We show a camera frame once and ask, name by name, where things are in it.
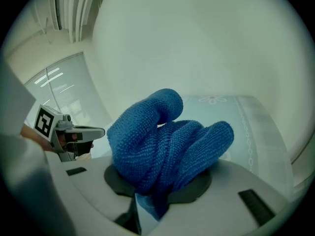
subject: air conditioner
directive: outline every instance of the air conditioner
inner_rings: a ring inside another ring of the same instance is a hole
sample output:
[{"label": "air conditioner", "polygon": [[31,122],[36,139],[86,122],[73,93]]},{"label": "air conditioner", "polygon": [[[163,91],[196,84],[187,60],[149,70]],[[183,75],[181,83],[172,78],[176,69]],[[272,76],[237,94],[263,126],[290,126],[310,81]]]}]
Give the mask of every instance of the air conditioner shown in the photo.
[{"label": "air conditioner", "polygon": [[61,30],[59,0],[49,0],[49,10],[54,30]]}]

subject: crumpled towel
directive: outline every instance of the crumpled towel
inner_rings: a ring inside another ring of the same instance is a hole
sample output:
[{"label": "crumpled towel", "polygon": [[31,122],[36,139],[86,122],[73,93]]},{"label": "crumpled towel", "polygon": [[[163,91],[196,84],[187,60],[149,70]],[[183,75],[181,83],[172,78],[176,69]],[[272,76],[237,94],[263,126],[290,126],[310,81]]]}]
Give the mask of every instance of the crumpled towel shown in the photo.
[{"label": "crumpled towel", "polygon": [[173,121],[182,110],[179,94],[162,89],[125,110],[107,131],[114,166],[156,220],[167,211],[167,195],[209,168],[234,140],[224,121],[210,127]]}]

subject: white surface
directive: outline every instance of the white surface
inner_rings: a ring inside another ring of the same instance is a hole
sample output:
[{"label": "white surface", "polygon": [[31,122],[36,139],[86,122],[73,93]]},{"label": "white surface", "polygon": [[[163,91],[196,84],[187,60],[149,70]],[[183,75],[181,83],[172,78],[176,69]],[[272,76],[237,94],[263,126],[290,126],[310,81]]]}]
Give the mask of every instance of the white surface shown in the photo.
[{"label": "white surface", "polygon": [[61,164],[57,154],[47,152],[46,156],[57,194],[60,196],[63,206],[75,225],[76,235],[134,235],[130,231],[104,218],[104,216],[78,192],[77,188],[66,174],[64,166]]},{"label": "white surface", "polygon": [[209,188],[196,201],[170,205],[149,235],[247,235],[259,226],[238,196],[244,190],[254,190],[275,214],[288,205],[271,186],[236,164],[219,161],[211,176]]},{"label": "white surface", "polygon": [[253,95],[290,157],[305,138],[315,105],[314,45],[286,0],[104,0],[93,44],[113,119],[161,88]]},{"label": "white surface", "polygon": [[83,167],[88,174],[75,174],[70,176],[73,185],[79,193],[94,207],[104,218],[115,221],[121,214],[128,211],[131,198],[117,195],[105,183],[104,170],[112,164],[112,157],[102,157],[98,160],[72,161],[63,163],[64,170]]}]

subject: towel fold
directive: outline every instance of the towel fold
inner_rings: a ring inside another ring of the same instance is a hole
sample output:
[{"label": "towel fold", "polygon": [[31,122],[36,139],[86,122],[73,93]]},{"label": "towel fold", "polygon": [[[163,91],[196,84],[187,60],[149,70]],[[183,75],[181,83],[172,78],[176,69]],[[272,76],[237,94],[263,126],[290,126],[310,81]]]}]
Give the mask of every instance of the towel fold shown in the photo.
[{"label": "towel fold", "polygon": [[173,121],[182,110],[179,94],[162,89],[128,108],[107,131],[116,169],[157,220],[167,210],[167,195],[209,168],[234,140],[224,121],[210,127],[194,120]]}]

